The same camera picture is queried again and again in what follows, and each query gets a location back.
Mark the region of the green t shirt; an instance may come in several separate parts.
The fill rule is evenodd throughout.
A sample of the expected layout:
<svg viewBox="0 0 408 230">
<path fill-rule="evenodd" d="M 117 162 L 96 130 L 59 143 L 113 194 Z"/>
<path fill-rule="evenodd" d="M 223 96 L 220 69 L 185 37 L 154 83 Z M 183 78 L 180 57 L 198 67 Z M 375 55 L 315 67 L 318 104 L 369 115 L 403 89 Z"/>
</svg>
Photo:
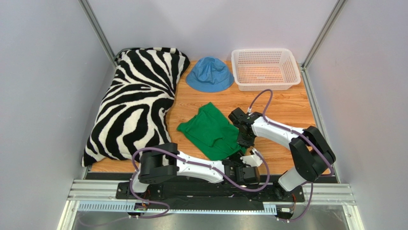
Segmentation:
<svg viewBox="0 0 408 230">
<path fill-rule="evenodd" d="M 211 161 L 221 161 L 247 150 L 237 143 L 238 129 L 212 102 L 201 106 L 198 113 L 180 123 L 177 130 Z"/>
</svg>

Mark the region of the white plastic basket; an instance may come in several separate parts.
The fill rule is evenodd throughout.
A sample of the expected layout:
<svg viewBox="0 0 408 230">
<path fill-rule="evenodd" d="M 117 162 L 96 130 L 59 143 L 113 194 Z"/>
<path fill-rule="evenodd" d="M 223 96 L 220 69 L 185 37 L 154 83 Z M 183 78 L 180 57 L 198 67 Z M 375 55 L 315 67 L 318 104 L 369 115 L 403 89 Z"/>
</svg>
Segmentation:
<svg viewBox="0 0 408 230">
<path fill-rule="evenodd" d="M 234 81 L 240 91 L 285 91 L 301 82 L 293 53 L 286 48 L 236 49 L 231 52 Z"/>
</svg>

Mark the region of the blue bucket hat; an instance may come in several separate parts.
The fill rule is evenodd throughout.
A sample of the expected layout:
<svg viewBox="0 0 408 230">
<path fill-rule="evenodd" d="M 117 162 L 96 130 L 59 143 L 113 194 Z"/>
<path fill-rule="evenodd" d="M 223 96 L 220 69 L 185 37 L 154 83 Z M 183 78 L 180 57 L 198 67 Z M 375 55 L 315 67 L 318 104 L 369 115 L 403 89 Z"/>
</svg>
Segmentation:
<svg viewBox="0 0 408 230">
<path fill-rule="evenodd" d="M 234 83 L 234 77 L 223 61 L 207 56 L 197 61 L 187 75 L 186 83 L 200 92 L 221 92 Z"/>
</svg>

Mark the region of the zebra striped pillow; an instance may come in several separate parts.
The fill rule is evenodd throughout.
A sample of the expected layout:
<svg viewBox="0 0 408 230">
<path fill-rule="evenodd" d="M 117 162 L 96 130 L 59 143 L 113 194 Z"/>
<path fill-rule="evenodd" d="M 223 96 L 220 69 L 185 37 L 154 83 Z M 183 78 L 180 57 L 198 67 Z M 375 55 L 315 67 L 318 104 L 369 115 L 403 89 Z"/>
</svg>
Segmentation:
<svg viewBox="0 0 408 230">
<path fill-rule="evenodd" d="M 116 56 L 111 85 L 100 103 L 81 165 L 125 161 L 145 147 L 170 142 L 167 113 L 181 76 L 190 65 L 176 48 L 128 48 Z"/>
</svg>

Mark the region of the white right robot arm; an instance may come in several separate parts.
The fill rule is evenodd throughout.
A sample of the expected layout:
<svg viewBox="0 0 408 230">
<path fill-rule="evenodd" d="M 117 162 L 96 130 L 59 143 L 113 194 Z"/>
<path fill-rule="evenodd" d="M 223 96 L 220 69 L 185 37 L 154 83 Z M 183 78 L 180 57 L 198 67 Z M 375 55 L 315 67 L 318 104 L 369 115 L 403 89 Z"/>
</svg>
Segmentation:
<svg viewBox="0 0 408 230">
<path fill-rule="evenodd" d="M 266 138 L 286 147 L 294 162 L 273 183 L 276 195 L 286 195 L 304 183 L 313 183 L 329 169 L 336 156 L 315 126 L 296 128 L 276 122 L 259 112 L 244 112 L 236 108 L 228 115 L 233 126 L 238 128 L 237 143 L 253 147 L 256 137 Z"/>
</svg>

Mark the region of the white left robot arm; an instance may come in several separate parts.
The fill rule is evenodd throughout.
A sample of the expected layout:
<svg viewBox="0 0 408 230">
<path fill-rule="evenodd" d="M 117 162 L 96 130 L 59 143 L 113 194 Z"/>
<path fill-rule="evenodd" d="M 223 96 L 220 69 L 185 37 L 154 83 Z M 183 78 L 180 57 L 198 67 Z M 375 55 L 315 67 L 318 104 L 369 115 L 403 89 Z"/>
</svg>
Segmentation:
<svg viewBox="0 0 408 230">
<path fill-rule="evenodd" d="M 263 157 L 253 149 L 250 155 L 238 153 L 236 158 L 208 161 L 192 157 L 178 150 L 176 143 L 166 143 L 138 150 L 132 158 L 138 165 L 130 186 L 135 193 L 143 193 L 151 184 L 160 184 L 177 176 L 192 177 L 211 184 L 224 181 L 238 186 L 260 182 L 258 167 Z"/>
</svg>

